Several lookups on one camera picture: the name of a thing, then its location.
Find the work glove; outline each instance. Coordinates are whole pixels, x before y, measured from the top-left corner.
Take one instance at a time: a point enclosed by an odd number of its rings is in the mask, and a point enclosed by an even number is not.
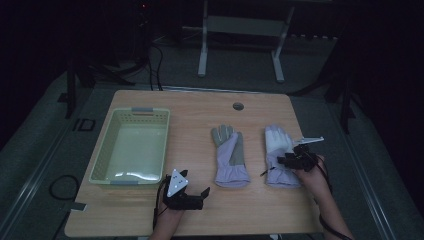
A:
[[[278,188],[297,188],[300,182],[297,176],[278,163],[278,156],[285,156],[286,152],[293,153],[293,140],[279,126],[273,124],[265,127],[267,179],[266,184]]]
[[[250,177],[244,164],[243,135],[226,125],[213,128],[211,133],[217,147],[218,169],[215,183],[228,188],[246,186]]]

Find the human hand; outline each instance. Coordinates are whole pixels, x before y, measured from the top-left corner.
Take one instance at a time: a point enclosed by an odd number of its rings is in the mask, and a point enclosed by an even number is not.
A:
[[[318,166],[325,172],[324,167],[324,157],[318,155]],[[323,172],[315,166],[309,172],[305,172],[303,169],[293,170],[297,175],[303,185],[314,195],[317,201],[319,199],[331,196],[331,191],[328,186],[326,177],[323,175]]]

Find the metal frame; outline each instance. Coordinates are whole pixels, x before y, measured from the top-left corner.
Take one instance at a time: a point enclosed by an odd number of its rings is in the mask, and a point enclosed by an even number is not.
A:
[[[208,0],[204,0],[202,49],[200,51],[199,69],[197,72],[198,76],[206,76],[206,64],[208,61],[208,32],[225,32],[278,37],[278,45],[275,50],[271,51],[271,57],[274,65],[276,81],[279,83],[284,82],[280,54],[283,49],[284,41],[287,37],[287,31],[293,17],[294,9],[295,8],[293,6],[290,8],[285,21],[209,16]]]

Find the green plastic basket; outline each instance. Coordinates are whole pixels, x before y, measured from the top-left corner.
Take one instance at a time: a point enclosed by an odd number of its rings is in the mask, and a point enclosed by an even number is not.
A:
[[[162,179],[169,109],[113,110],[89,181],[95,184],[157,184]]]

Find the dark background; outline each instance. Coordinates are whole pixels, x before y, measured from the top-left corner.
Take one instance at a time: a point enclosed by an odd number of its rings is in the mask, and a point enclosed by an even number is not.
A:
[[[238,9],[240,15],[280,17],[273,10],[272,1],[261,3],[262,11],[257,11],[256,1],[237,8],[238,1],[228,2],[221,4],[217,0],[211,10],[222,14],[231,10],[234,14],[234,9]],[[353,92],[359,96],[364,112],[373,121],[423,214],[420,150],[424,137],[424,1],[297,5],[290,33],[307,38],[339,38],[337,51],[327,67],[335,72],[339,68],[351,69]],[[119,4],[106,0],[1,0],[0,148],[49,84],[66,70],[69,56],[81,53],[110,65],[116,65],[119,59],[139,60],[148,54],[147,33],[151,32],[137,33],[136,24],[146,23],[147,19],[178,41],[182,25],[201,26],[201,9],[198,0]]]

